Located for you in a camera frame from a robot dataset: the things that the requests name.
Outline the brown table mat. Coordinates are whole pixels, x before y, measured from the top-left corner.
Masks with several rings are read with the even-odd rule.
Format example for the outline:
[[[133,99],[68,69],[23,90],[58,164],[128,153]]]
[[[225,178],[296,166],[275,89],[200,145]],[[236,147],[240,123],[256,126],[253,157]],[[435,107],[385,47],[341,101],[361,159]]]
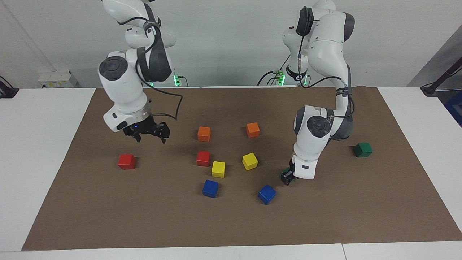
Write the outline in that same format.
[[[294,117],[305,105],[335,107],[332,87],[190,88],[165,144],[141,142],[108,129],[102,116],[113,103],[94,92],[67,155],[48,191],[23,250],[117,247],[254,246],[462,240],[450,215],[386,102],[376,88],[355,87],[353,133],[321,153],[315,179],[286,186],[295,143]],[[246,125],[260,135],[248,138]],[[200,142],[200,126],[211,128]],[[358,158],[353,147],[370,143]],[[209,151],[210,166],[196,164]],[[242,157],[258,166],[246,171]],[[136,168],[118,166],[133,154]],[[225,177],[211,176],[214,161]],[[209,179],[215,199],[203,196]],[[277,194],[257,197],[265,185]]]

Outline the black stand foot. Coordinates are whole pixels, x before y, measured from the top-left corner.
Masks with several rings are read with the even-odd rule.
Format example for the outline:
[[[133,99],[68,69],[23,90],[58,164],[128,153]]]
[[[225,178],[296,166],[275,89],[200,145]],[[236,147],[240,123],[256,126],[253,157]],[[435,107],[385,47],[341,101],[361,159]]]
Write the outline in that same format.
[[[13,87],[7,79],[0,75],[0,99],[11,99],[18,91],[19,88]]]

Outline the black tripod stand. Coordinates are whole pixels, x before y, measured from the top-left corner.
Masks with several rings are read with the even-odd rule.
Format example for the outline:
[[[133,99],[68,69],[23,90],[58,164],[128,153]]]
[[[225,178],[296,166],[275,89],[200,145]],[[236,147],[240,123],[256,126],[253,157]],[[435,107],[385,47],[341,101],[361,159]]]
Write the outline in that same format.
[[[445,73],[436,79],[436,81],[421,86],[421,91],[425,96],[435,96],[435,92],[439,86],[450,77],[456,75],[460,70],[462,70],[462,57],[460,57],[447,71],[445,71]]]

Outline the blue wooden cube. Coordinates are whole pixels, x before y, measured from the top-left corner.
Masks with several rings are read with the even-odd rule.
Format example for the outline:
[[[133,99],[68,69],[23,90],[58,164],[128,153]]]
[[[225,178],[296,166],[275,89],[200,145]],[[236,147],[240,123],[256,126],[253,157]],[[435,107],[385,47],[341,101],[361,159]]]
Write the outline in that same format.
[[[272,186],[265,185],[258,192],[257,197],[263,204],[268,205],[275,198],[276,194],[277,194],[277,191]]]
[[[207,179],[202,189],[203,196],[215,199],[218,194],[218,182]]]

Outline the white power strip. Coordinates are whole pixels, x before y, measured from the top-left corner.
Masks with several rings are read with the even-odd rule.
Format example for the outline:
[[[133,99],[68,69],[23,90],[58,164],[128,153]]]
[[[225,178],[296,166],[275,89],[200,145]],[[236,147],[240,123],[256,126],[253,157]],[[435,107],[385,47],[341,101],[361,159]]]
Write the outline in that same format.
[[[76,77],[69,70],[41,73],[38,78],[39,88],[77,88],[80,87]]]

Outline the blue box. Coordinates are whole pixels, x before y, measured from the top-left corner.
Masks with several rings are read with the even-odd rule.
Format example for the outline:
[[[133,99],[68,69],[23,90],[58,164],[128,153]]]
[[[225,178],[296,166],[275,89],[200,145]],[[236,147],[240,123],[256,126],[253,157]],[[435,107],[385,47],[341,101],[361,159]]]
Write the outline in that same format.
[[[447,102],[444,102],[444,107],[462,128],[462,90],[457,92]]]

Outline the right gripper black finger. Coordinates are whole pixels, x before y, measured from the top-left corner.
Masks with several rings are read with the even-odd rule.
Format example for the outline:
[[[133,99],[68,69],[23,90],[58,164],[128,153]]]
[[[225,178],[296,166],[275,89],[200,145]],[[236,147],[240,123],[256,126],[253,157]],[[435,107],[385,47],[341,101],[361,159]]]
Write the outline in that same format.
[[[165,144],[170,137],[170,128],[167,123],[161,122],[155,125],[152,135],[159,138],[161,142]]]
[[[137,141],[137,143],[140,143],[141,136],[137,130],[133,130],[131,127],[127,127],[123,129],[123,132],[125,136],[132,137]]]

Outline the yellow wooden cube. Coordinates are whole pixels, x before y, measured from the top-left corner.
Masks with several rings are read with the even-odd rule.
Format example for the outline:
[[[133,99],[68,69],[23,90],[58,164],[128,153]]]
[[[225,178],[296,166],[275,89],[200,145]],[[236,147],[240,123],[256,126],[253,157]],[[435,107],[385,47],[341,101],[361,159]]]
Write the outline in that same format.
[[[214,161],[212,164],[211,176],[215,178],[224,178],[226,172],[226,163]]]
[[[253,152],[247,155],[244,155],[241,161],[246,171],[254,169],[258,166],[258,160],[256,158],[256,155]]]

